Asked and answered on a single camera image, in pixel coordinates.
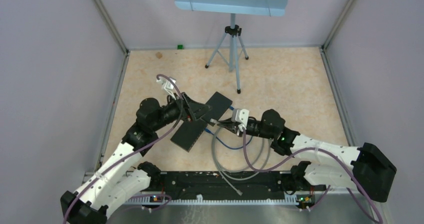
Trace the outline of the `black network switch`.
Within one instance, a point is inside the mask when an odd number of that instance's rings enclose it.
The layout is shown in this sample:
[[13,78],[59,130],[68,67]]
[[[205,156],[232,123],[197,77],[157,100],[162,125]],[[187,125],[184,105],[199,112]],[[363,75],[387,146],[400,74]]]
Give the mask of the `black network switch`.
[[205,104],[210,106],[211,110],[209,110],[201,119],[214,126],[215,124],[211,122],[211,119],[218,121],[230,108],[233,101],[216,91]]

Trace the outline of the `black mat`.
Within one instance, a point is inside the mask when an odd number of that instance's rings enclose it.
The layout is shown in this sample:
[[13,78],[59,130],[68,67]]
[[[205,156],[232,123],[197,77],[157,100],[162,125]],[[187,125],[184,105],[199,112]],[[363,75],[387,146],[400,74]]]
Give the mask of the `black mat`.
[[202,120],[185,121],[170,138],[171,142],[189,152],[201,134],[205,131],[207,123]]

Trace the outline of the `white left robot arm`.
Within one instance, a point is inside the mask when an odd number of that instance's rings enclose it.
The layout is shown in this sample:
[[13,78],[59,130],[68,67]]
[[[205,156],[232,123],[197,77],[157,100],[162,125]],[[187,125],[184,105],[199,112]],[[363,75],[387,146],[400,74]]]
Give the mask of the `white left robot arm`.
[[113,213],[142,190],[154,191],[160,186],[159,170],[147,163],[130,176],[128,169],[138,163],[150,148],[164,137],[157,131],[179,121],[197,121],[212,109],[206,103],[192,100],[186,93],[167,96],[167,104],[155,98],[144,99],[136,112],[136,121],[127,130],[109,159],[87,182],[60,198],[64,224],[105,224]]

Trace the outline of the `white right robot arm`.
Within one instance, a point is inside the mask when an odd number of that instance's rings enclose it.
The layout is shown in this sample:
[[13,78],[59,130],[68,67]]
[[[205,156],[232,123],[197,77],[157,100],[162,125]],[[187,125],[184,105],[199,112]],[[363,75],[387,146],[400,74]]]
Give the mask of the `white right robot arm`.
[[230,118],[216,121],[239,137],[246,134],[271,140],[271,148],[281,156],[301,159],[291,169],[299,190],[319,185],[343,187],[358,190],[375,202],[387,202],[397,168],[376,145],[331,144],[289,129],[285,123],[274,109],[257,120],[240,108],[234,109]]

